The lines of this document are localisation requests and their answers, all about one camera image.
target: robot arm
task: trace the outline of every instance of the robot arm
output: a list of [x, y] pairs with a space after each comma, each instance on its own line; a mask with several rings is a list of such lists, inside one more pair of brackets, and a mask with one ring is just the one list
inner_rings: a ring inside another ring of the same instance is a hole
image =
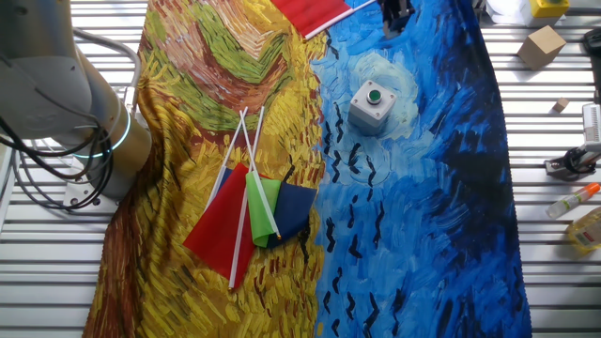
[[[137, 60], [136, 83], [139, 68]], [[12, 130], [14, 146], [23, 139], [46, 137], [67, 149], [87, 142], [73, 155], [91, 168], [85, 174], [95, 186], [111, 167], [102, 193], [115, 199], [129, 190], [150, 151], [149, 133], [77, 49], [69, 1], [0, 1], [0, 118]], [[102, 154], [107, 145], [108, 152]], [[22, 146], [18, 150], [32, 159], [39, 153]]]

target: orange cap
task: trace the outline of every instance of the orange cap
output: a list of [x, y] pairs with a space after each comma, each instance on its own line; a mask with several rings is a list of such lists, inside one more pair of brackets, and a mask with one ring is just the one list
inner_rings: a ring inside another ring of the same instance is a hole
[[589, 196], [593, 196], [601, 190], [601, 186], [599, 186], [599, 183], [591, 183], [584, 187], [584, 189], [589, 193]]

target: brushstroke pattern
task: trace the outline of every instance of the brushstroke pattern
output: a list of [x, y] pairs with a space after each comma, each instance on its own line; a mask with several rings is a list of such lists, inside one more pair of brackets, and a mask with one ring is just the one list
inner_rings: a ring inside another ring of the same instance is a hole
[[[370, 6], [334, 26], [312, 63], [327, 147], [317, 243], [336, 243], [316, 334], [529, 337], [501, 100], [471, 3], [412, 4], [400, 37], [382, 38]], [[377, 137], [346, 123], [367, 80], [398, 97]]]
[[[302, 39], [268, 0], [151, 0], [139, 103], [152, 153], [107, 228], [84, 337], [301, 337], [312, 332], [323, 248], [316, 212], [298, 239], [256, 250], [236, 292], [182, 246], [238, 125], [266, 106], [261, 173], [316, 188], [324, 164], [317, 79], [325, 36]], [[230, 166], [248, 163], [240, 137]]]

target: small wooden cube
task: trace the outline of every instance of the small wooden cube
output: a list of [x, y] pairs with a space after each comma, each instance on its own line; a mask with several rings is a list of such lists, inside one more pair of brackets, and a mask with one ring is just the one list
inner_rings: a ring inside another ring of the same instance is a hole
[[553, 106], [553, 111], [561, 113], [569, 103], [570, 101], [568, 99], [561, 98], [557, 100], [557, 103], [555, 103], [555, 105]]
[[539, 70], [553, 62], [563, 46], [565, 40], [551, 26], [545, 26], [528, 35], [517, 55], [532, 70]]

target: red fabric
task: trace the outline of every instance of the red fabric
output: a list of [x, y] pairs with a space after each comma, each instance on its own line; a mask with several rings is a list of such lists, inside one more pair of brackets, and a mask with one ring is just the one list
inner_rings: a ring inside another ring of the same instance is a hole
[[320, 25], [346, 12], [344, 0], [271, 0], [306, 37]]
[[[247, 173], [248, 168], [243, 164], [239, 163], [236, 166], [207, 211], [184, 241], [186, 248], [192, 250], [209, 267], [228, 280], [236, 247], [238, 220], [246, 188]], [[253, 234], [247, 206], [234, 287], [238, 287], [242, 282], [253, 251]]]

